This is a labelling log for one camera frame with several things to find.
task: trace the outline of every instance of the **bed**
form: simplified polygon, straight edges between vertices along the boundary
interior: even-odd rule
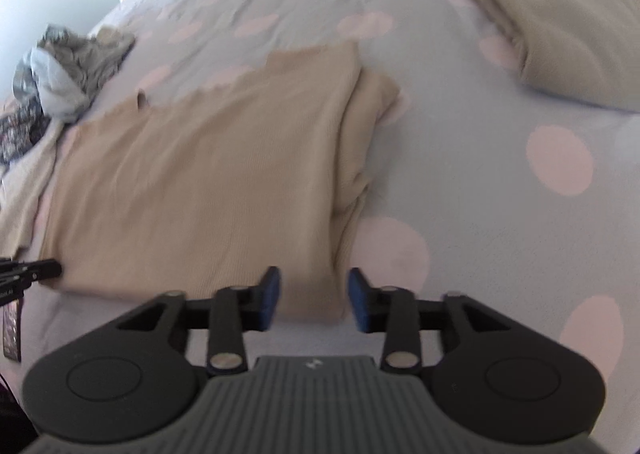
[[[513,50],[471,0],[125,0],[101,24],[136,34],[85,119],[134,94],[170,103],[218,87],[276,48],[360,41],[364,65],[401,86],[378,123],[372,183],[351,264],[422,298],[460,291],[586,355],[607,382],[593,437],[640,445],[640,117],[520,85]],[[58,164],[74,137],[60,141]],[[56,174],[40,200],[38,256]],[[135,306],[34,286],[22,313],[17,389],[38,358]],[[277,319],[246,336],[263,354],[378,356],[382,337],[347,317]],[[425,363],[438,360],[424,333]],[[188,357],[203,363],[204,335]]]

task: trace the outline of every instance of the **white logo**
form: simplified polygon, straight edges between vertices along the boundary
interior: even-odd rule
[[[305,364],[309,369],[317,369],[322,365],[322,360],[318,360],[317,358],[314,358],[311,362],[307,362]]]

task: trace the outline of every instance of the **folded olive brown garment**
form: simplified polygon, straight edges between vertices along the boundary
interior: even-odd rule
[[[640,111],[640,0],[477,0],[511,40],[520,79]]]
[[[282,269],[280,311],[344,308],[363,167],[396,84],[357,45],[271,53],[235,84],[156,108],[131,98],[81,125],[42,257],[57,286],[117,297],[209,297]]]

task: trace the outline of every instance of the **clothing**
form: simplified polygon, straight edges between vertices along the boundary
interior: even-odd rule
[[[50,26],[46,42],[40,43],[46,48],[30,50],[16,68],[14,95],[20,105],[0,119],[0,130],[5,120],[20,117],[22,122],[14,124],[17,132],[31,135],[33,127],[42,125],[46,131],[35,141],[23,137],[21,147],[0,133],[1,153],[8,158],[0,164],[11,161],[0,184],[0,257],[15,257],[20,248],[29,246],[38,199],[53,172],[56,143],[65,123],[74,123],[91,105],[133,43],[133,35],[103,30],[95,39],[85,39]],[[56,57],[66,55],[63,64],[51,51]],[[4,145],[9,142],[12,147]]]
[[[357,45],[275,52],[233,85],[173,106],[136,98],[78,127],[41,257],[62,289],[209,297],[283,273],[279,308],[342,315],[378,114],[398,88]]]
[[[524,84],[640,112],[640,0],[477,0],[513,43]]]

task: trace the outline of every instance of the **ribbed knit fabric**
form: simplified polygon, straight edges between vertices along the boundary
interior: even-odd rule
[[[65,290],[209,297],[283,272],[278,312],[335,319],[376,118],[396,99],[357,45],[271,53],[235,84],[172,106],[136,98],[82,125],[41,257]]]

